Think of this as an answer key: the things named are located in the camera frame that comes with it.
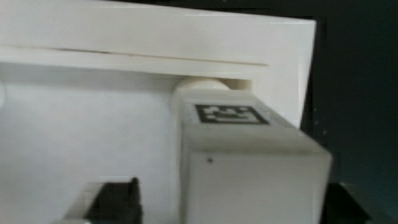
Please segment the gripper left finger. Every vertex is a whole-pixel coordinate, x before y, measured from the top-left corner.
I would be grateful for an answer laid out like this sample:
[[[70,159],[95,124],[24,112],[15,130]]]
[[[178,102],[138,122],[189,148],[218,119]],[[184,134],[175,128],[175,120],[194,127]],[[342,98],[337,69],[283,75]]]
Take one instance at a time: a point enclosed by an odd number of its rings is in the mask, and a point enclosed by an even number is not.
[[[59,224],[145,224],[138,177],[88,184]]]

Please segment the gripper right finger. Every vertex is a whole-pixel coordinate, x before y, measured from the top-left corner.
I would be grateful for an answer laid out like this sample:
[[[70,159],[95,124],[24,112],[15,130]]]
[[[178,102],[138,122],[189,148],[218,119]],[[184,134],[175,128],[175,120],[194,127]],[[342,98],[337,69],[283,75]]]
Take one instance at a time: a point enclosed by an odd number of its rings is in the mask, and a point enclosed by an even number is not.
[[[365,193],[353,184],[328,186],[326,224],[377,224]]]

